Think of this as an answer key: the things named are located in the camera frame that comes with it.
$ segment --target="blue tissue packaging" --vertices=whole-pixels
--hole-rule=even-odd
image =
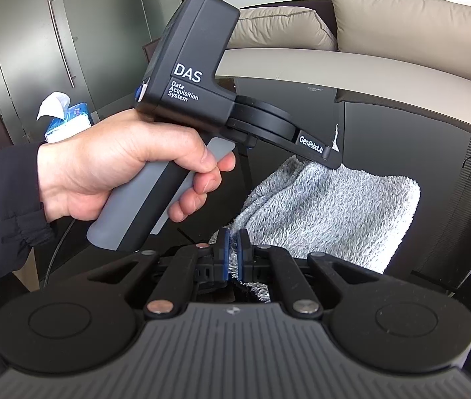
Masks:
[[[45,132],[45,139],[49,143],[62,141],[82,132],[91,125],[92,121],[88,106],[86,103],[79,103],[64,111],[64,119],[53,118]]]

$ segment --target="folded towel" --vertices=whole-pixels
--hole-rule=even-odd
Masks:
[[[419,200],[420,187],[410,178],[372,176],[344,165],[331,170],[292,156],[253,190],[229,229],[234,235],[246,228],[252,244],[282,246],[295,258],[326,252],[382,273]],[[237,276],[234,247],[229,270]],[[250,286],[269,301],[265,285]]]

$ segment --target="silver screw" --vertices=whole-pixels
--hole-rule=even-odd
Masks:
[[[152,300],[147,304],[147,310],[152,313],[169,313],[174,308],[169,300]]]
[[[298,313],[315,313],[319,310],[319,304],[313,300],[297,300],[293,303],[293,309]]]

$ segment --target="black jacket sleeve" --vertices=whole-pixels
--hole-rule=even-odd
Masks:
[[[39,146],[0,151],[0,277],[21,268],[32,246],[54,237],[40,202]]]

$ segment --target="hand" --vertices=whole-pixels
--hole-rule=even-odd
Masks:
[[[235,160],[229,153],[216,163],[194,129],[153,123],[129,109],[38,149],[40,199],[48,222],[62,216],[96,219],[111,190],[132,179],[145,162],[175,161],[197,172],[193,188],[169,208],[169,217],[181,222],[204,205],[206,194],[221,184],[220,171],[231,171]]]

